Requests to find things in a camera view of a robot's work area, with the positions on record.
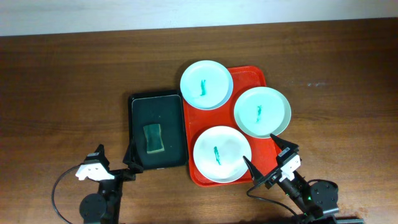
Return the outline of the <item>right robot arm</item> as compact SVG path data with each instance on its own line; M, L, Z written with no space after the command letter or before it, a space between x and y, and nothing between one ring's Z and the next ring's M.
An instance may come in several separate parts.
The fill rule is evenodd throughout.
M293 215L292 223L364 223L361 218L337 219L335 214L339 212L337 205L338 185L335 182L323 179L306 181L297 172L298 167L301 165L299 145L281 139L274 134L271 134L271 139L281 152L276 156L277 166L268 174L263 175L247 157L243 157L254 184L246 192L248 197L273 203L287 209ZM302 211L301 215L298 215L281 202L258 197L251 193L262 185L270 189L275 184Z

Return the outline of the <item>light green plate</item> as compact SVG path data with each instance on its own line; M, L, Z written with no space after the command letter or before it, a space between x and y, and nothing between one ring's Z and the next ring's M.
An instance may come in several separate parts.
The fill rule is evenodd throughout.
M245 134L259 139L279 135L290 123L292 110L279 91L259 86L242 93L234 105L234 119Z

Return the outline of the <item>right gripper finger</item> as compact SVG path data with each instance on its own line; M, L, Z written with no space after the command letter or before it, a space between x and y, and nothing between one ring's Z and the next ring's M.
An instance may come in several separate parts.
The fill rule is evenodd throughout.
M265 182L265 176L256 168L256 166L246 156L243 156L243 159L248 167L253 184L254 185L263 184Z
M282 139L274 134L271 134L270 137L277 145L277 147L280 149L279 156L284 156L299 152L299 146L297 144Z

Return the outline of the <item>white plate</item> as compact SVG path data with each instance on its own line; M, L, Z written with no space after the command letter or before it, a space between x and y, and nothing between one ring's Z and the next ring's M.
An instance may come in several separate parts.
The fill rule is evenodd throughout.
M229 126L215 126L199 135L193 147L193 160L206 179L226 184L240 179L252 158L246 137Z

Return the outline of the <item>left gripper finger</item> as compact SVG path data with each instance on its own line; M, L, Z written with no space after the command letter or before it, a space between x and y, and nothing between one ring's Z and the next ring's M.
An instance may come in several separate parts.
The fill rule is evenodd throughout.
M141 159L139 158L139 155L137 153L137 147L133 139L130 140L129 145L126 149L123 163L127 165L127 167L133 173L143 173L144 171Z
M96 159L105 159L104 145L100 144L94 152L94 157Z

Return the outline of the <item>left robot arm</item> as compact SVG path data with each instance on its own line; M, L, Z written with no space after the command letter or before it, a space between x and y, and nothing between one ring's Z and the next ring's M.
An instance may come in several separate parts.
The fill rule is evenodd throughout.
M123 196L123 183L134 181L144 171L138 158L136 145L131 141L123 163L125 169L111 170L104 146L88 154L75 176L79 180L90 179L99 183L98 191L87 195L80 203L79 212L84 223L118 223Z

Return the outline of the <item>red plastic tray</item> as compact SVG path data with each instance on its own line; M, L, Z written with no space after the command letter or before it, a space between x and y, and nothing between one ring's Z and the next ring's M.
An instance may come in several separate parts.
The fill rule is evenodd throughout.
M233 78L233 93L231 98L223 106L215 110L199 110L186 101L183 102L185 118L185 129L187 136L189 173L195 184L200 187L217 187L220 183L213 182L204 177L197 169L193 160L193 148L199 135L213 126L229 126L239 129L234 120L234 104L238 97L246 90L258 86L266 86L266 79L262 70L256 66L248 65L231 67L228 69ZM245 135L251 150L251 162L264 175L276 168L276 156L280 152L274 141L269 139L258 139Z

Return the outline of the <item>black plastic tray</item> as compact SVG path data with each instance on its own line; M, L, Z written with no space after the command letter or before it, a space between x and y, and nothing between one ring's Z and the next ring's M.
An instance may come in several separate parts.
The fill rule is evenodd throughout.
M135 93L129 97L129 142L134 140L145 170L184 166L188 146L180 92L165 90ZM165 151L148 154L143 127L160 124Z

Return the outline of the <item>green yellow sponge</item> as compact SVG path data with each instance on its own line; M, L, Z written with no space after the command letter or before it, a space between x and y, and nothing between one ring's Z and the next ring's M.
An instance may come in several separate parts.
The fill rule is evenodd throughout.
M143 127L146 138L146 151L155 154L165 151L160 124L148 124Z

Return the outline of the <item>light blue plate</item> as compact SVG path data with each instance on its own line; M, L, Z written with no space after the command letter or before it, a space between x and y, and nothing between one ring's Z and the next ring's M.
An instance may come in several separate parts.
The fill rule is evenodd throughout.
M228 69L212 60L191 64L180 79L184 100L199 110L214 110L223 106L230 99L233 87Z

